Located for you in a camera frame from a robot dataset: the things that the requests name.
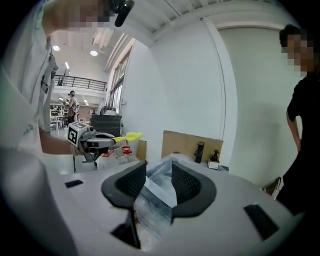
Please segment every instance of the railing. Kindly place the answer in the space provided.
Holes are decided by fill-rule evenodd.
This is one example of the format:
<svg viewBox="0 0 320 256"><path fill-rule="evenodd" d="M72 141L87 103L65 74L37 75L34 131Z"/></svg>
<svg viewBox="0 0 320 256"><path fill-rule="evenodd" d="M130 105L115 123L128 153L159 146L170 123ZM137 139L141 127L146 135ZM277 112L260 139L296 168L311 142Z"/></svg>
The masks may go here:
<svg viewBox="0 0 320 256"><path fill-rule="evenodd" d="M67 76L67 75L56 75L54 77L55 86L70 86L70 87L78 87L78 88L86 88L97 91L105 91L107 89L107 83L86 79L75 76Z"/></svg>

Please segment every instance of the ceiling light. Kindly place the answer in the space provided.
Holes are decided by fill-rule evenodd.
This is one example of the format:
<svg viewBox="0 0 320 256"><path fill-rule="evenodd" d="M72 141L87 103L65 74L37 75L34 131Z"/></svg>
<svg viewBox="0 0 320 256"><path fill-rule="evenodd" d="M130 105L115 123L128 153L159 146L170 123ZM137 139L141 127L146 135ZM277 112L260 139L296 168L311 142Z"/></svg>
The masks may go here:
<svg viewBox="0 0 320 256"><path fill-rule="evenodd" d="M97 55L98 55L98 53L97 53L95 50L90 51L90 54L91 54L92 56L97 56Z"/></svg>

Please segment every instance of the person in black shirt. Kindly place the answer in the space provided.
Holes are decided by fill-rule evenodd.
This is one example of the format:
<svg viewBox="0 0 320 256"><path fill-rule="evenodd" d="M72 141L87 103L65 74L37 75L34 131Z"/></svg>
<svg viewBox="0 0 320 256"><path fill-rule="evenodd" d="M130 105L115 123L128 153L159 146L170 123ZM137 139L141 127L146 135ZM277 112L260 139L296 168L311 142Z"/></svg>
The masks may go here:
<svg viewBox="0 0 320 256"><path fill-rule="evenodd" d="M288 59L295 66L300 66L301 72L306 72L294 88L292 99L287 108L286 119L291 130L297 157L292 166L283 176L284 186L277 200L284 204L294 215L306 212L316 199L313 189L315 177L312 168L316 164L316 140L319 136L318 125L315 123L319 109L319 45L315 38L306 31L288 24L279 33L280 44L286 51ZM302 136L300 138L296 117L302 120Z"/></svg>

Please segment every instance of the black chair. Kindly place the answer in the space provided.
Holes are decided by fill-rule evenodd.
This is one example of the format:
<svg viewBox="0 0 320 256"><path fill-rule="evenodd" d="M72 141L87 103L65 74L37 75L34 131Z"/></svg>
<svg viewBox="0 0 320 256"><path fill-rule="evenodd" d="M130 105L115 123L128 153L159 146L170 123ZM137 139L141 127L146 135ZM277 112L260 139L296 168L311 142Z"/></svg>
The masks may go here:
<svg viewBox="0 0 320 256"><path fill-rule="evenodd" d="M91 126L98 133L108 133L115 137L121 136L121 118L120 115L100 115L91 116Z"/></svg>

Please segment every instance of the black shirt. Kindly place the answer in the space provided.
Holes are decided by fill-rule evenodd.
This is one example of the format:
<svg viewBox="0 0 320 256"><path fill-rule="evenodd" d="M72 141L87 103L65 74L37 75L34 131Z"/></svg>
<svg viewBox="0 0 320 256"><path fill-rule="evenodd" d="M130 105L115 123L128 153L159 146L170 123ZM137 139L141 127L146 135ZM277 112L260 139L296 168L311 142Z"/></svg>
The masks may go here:
<svg viewBox="0 0 320 256"><path fill-rule="evenodd" d="M312 73L302 79L294 88L291 102L287 108L291 121L297 116L302 119L301 153L318 151L319 136L319 88L320 76Z"/></svg>

